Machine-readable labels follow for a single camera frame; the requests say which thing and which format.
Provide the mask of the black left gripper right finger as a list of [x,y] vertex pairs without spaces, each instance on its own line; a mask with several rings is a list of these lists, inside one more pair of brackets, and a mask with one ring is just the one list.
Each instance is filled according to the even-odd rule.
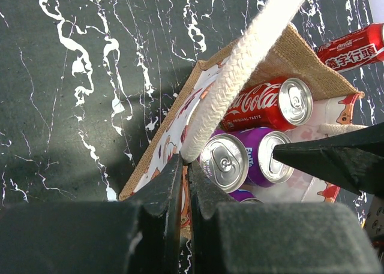
[[343,204],[240,203],[188,166],[194,273],[380,273]]

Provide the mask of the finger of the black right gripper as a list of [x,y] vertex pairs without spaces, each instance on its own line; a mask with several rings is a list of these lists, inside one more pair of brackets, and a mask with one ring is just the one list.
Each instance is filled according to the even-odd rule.
[[274,147],[273,158],[354,194],[383,195],[383,124]]

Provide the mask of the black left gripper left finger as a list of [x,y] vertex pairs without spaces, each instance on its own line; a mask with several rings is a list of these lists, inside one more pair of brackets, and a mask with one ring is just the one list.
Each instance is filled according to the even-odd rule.
[[2,273],[176,273],[180,155],[120,202],[19,204],[1,212]]

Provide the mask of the red cola can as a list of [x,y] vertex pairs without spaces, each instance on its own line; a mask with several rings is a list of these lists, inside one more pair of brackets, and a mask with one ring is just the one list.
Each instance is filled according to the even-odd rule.
[[306,124],[312,111],[312,94],[302,80],[277,77],[240,91],[220,127],[228,132],[254,127],[288,131]]
[[343,73],[383,61],[383,23],[372,23],[323,44],[317,57],[329,68]]

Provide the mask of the printed canvas tote bag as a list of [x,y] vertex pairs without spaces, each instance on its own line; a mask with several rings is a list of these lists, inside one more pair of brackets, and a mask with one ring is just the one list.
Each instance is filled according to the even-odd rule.
[[364,96],[341,74],[322,63],[292,26],[291,21],[304,2],[267,0],[241,38],[209,60],[196,64],[123,187],[120,200],[132,196],[153,180],[174,154],[198,147],[199,142],[191,136],[207,124],[200,115],[211,115],[215,109],[223,109],[219,97],[210,95],[209,91],[222,90],[221,82],[226,77],[236,79],[229,85],[231,97],[240,88],[258,86],[280,76],[293,76],[308,83],[315,101],[358,100]]

